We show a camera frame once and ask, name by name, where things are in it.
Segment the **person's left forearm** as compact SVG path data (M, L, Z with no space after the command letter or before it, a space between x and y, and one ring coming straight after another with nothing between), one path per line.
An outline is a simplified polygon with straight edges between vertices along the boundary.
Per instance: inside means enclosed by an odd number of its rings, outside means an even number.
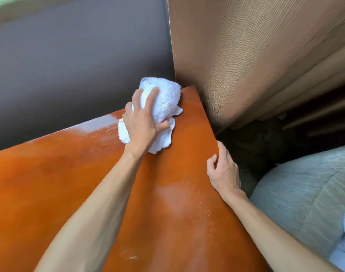
M124 153L86 201L67 220L34 272L100 272L113 246L146 150Z

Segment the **brown wooden slat frame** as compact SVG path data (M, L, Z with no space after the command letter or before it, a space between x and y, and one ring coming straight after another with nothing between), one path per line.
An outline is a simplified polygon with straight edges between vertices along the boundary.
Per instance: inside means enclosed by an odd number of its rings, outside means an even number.
M282 130L301 129L307 137L345 131L345 95L331 98L322 106L283 125Z

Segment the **person's right forearm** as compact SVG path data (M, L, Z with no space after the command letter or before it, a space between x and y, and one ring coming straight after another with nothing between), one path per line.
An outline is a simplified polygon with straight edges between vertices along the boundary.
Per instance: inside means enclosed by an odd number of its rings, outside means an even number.
M224 189L219 194L237 215L274 272L341 272L275 224L240 190Z

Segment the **grey upholstered sofa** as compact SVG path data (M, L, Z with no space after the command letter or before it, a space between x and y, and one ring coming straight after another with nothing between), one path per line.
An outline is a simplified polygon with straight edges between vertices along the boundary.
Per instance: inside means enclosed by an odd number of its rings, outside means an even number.
M343 236L345 146L278 165L258 182L250 201L328 259Z

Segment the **person's left hand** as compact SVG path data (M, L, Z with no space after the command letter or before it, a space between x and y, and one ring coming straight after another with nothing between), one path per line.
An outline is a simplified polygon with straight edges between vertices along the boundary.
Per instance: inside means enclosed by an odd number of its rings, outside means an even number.
M125 152L133 157L134 161L142 159L159 134L155 130L152 114L158 95L159 88L153 88L146 99L144 108L139 111L133 110L132 101L125 105L125 113L122 118L130 137L130 142L125 146Z

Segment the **white terry towel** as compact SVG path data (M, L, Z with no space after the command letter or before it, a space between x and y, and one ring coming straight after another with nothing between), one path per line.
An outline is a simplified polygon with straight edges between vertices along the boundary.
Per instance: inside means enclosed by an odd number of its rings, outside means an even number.
M178 116L183 112L183 109L178 106L181 96L181 86L176 82L158 77L144 77L141 79L139 84L139 89L143 90L139 98L141 109L145 107L148 96L154 88L159 88L159 93L155 98L150 114L155 123L160 124L167 121L170 126L156 135L154 142L149 143L149 150L147 150L147 143L141 143L141 139L139 138L141 132L137 132L136 141L132 144L130 143L130 134L124 121L125 115L118 122L119 139L126 144L128 152L138 159L142 158L147 152L156 154L170 146L172 132L175 128L174 116Z

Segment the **person's right hand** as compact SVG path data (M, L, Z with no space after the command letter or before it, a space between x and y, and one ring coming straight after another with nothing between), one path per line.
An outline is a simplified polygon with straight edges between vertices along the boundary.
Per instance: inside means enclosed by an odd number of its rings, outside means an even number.
M234 196L242 194L239 169L224 144L217 141L217 146L219 150L216 162L218 173L215 179L210 179L210 183L221 198L229 204Z

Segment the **brown wood-grain cabinet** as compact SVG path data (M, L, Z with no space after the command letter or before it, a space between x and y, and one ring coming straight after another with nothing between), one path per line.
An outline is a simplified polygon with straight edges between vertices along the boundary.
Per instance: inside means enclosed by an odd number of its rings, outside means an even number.
M167 0L175 76L216 134L345 84L345 0Z

